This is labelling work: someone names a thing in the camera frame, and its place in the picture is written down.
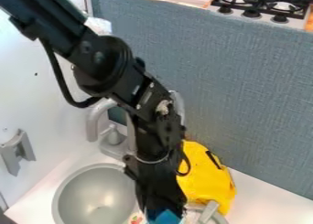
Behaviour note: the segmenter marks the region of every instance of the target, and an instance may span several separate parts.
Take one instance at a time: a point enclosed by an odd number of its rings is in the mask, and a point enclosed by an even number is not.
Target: white countertop
[[[117,163],[96,147],[85,147],[65,160],[5,214],[18,224],[55,224],[51,203],[62,180],[92,164]],[[238,194],[227,215],[230,224],[312,224],[313,201],[231,169]]]

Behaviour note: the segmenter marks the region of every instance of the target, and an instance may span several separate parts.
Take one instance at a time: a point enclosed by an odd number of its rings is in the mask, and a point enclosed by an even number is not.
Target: robotic arm
[[[140,187],[141,208],[170,206],[181,214],[186,198],[176,175],[184,175],[178,166],[188,161],[182,153],[185,128],[168,90],[146,72],[144,61],[120,38],[100,37],[86,27],[86,17],[68,0],[0,0],[0,6],[24,36],[41,41],[69,104],[85,108],[112,98],[129,113],[137,152],[125,162]],[[54,52],[75,66],[75,79],[91,98],[72,99]],[[151,204],[147,197],[158,201]]]

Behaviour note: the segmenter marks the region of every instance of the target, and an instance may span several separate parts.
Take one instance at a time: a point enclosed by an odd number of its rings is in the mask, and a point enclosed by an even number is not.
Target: stainless steel sink
[[[57,224],[123,224],[135,208],[135,183],[113,164],[90,165],[58,188],[52,213]]]

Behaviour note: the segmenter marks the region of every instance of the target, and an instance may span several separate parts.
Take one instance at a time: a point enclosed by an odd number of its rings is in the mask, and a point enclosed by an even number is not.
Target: yellow bag
[[[205,146],[196,142],[184,141],[184,152],[189,158],[191,169],[187,176],[177,176],[178,184],[188,199],[188,203],[206,205],[210,200],[220,204],[219,211],[226,215],[236,188],[226,166]],[[179,171],[187,171],[183,161]]]

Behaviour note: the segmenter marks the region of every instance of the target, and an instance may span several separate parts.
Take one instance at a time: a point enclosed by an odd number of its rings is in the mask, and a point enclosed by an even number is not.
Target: cable
[[[48,43],[48,41],[46,39],[40,38],[39,40],[40,40],[43,48],[46,50],[49,61],[50,61],[51,66],[53,68],[54,75],[56,77],[56,80],[59,84],[59,88],[60,88],[65,100],[70,105],[77,107],[77,108],[87,108],[87,107],[93,105],[94,103],[96,103],[100,99],[100,97],[91,97],[91,98],[88,98],[82,102],[76,102],[72,98],[70,91],[69,91],[69,88],[68,88],[68,86],[64,80],[63,73],[59,67],[59,62],[56,58],[56,55],[54,54],[54,51],[53,51],[51,45]]]
[[[189,161],[189,158],[187,157],[187,155],[185,154],[185,152],[181,149],[179,150],[179,152],[181,153],[181,157],[182,157],[182,161],[185,161],[186,165],[187,165],[187,172],[182,173],[179,171],[179,169],[176,169],[176,175],[177,176],[187,176],[191,170],[191,163]]]

